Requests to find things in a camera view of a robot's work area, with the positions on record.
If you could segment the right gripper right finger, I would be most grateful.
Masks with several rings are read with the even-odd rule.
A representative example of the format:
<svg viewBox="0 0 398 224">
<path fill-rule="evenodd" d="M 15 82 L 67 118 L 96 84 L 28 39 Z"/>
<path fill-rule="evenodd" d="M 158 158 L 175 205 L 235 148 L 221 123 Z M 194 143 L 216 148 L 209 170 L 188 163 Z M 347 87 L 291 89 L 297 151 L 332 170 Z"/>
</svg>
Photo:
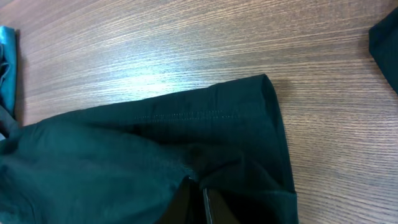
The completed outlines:
<svg viewBox="0 0 398 224">
<path fill-rule="evenodd" d="M 216 190 L 204 189 L 203 199 L 207 224 L 241 224 Z"/>
</svg>

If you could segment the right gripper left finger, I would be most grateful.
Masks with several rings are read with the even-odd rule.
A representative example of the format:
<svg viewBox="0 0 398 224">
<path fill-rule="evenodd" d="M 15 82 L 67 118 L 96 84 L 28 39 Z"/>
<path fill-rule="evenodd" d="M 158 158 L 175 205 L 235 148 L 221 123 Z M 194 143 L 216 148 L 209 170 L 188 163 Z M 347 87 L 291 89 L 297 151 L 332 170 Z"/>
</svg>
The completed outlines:
<svg viewBox="0 0 398 224">
<path fill-rule="evenodd" d="M 205 224 L 203 191 L 198 184 L 184 178 L 157 224 Z"/>
</svg>

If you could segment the black shorts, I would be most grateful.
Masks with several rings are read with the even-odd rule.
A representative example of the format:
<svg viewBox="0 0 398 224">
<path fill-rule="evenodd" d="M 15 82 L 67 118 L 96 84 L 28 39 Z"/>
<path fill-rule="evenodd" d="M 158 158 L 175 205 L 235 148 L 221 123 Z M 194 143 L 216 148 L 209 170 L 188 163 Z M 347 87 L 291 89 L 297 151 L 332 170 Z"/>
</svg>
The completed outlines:
<svg viewBox="0 0 398 224">
<path fill-rule="evenodd" d="M 60 114 L 1 141 L 2 223 L 157 223 L 184 178 L 241 223 L 297 223 L 265 75 Z"/>
</svg>

